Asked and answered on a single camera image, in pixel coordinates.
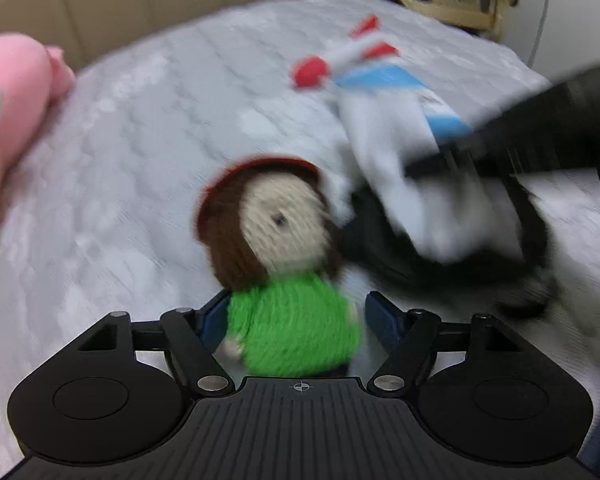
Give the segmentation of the red white rocket toy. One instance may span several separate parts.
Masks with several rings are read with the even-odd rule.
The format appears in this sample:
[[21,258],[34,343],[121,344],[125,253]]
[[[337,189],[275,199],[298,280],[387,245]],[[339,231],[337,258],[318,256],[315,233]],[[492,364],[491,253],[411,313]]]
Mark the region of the red white rocket toy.
[[302,58],[290,71],[296,88],[317,88],[322,83],[345,72],[348,68],[374,58],[398,54],[379,30],[377,15],[369,15],[349,32],[348,39],[337,47]]

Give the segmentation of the pink plush toy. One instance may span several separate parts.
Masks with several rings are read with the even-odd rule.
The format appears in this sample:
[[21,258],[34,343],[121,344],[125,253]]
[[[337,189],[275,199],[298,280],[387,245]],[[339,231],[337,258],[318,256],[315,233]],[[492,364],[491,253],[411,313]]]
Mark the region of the pink plush toy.
[[52,103],[75,83],[60,47],[0,34],[0,196],[6,171],[28,148]]

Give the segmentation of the white knitted cloth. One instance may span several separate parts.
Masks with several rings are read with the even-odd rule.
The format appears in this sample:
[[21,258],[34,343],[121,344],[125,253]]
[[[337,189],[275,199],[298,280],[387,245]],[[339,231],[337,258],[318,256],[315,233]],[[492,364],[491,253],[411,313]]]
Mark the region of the white knitted cloth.
[[504,185],[468,171],[446,177],[366,182],[396,234],[438,263],[460,261],[480,249],[520,260],[521,224]]

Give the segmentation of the blue white packet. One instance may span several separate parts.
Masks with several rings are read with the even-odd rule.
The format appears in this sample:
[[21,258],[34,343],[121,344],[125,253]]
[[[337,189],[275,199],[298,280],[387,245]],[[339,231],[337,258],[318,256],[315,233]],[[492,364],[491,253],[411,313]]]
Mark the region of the blue white packet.
[[403,166],[470,133],[457,112],[399,64],[375,64],[335,79],[340,122],[368,182],[402,178]]

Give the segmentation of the white patterned mattress cover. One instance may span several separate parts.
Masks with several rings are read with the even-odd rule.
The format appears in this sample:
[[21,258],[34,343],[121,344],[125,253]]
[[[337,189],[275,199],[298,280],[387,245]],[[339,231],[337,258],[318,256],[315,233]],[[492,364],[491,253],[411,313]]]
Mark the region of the white patterned mattress cover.
[[84,68],[4,188],[0,477],[20,462],[6,406],[23,378],[103,316],[153,321],[219,290],[194,234],[199,196],[233,162],[296,156],[350,219],[360,173],[326,90],[300,58],[366,16],[403,66],[475,124],[545,87],[515,52],[382,0],[268,0],[140,40]]

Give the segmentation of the knitted doll green body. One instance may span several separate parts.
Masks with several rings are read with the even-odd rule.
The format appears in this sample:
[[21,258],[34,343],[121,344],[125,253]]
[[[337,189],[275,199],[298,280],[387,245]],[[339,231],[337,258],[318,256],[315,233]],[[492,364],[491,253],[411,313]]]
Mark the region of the knitted doll green body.
[[358,309],[336,289],[338,229],[321,174],[297,157],[227,168],[204,191],[195,234],[230,291],[225,353],[253,375],[345,372],[361,341]]

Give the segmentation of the black pouch bag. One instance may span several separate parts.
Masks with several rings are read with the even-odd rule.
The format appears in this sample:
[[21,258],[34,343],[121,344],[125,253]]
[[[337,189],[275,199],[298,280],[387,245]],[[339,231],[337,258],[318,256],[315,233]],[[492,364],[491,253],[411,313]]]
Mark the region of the black pouch bag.
[[513,320],[543,316],[559,292],[550,230],[516,178],[442,174],[416,190],[422,240],[390,222],[368,185],[353,191],[343,257],[407,296],[475,298]]

